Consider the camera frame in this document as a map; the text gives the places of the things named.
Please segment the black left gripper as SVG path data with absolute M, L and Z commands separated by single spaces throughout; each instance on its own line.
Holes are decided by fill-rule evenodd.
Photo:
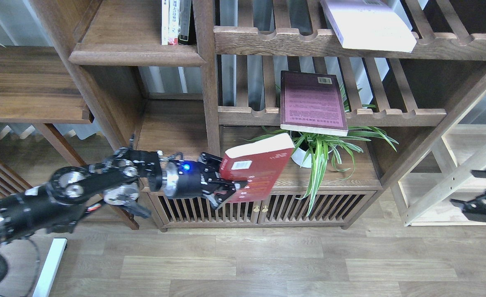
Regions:
M 202 152 L 198 161 L 169 160 L 165 167 L 165 196 L 169 199 L 195 198 L 203 195 L 211 209 L 218 210 L 248 181 L 220 178 L 222 157 Z

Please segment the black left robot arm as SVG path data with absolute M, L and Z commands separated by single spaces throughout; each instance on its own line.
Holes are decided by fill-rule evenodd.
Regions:
M 177 152 L 162 158 L 159 152 L 129 146 L 101 163 L 60 168 L 48 182 L 0 200 L 0 246 L 43 228 L 49 233 L 72 233 L 79 221 L 103 205 L 149 218 L 150 210 L 136 202 L 141 177 L 148 179 L 152 191 L 163 189 L 169 198 L 202 196 L 214 210 L 248 184 L 245 177 L 222 178 L 218 156 L 203 152 L 197 161 L 183 157 Z M 0 254 L 0 282 L 7 271 L 7 261 Z

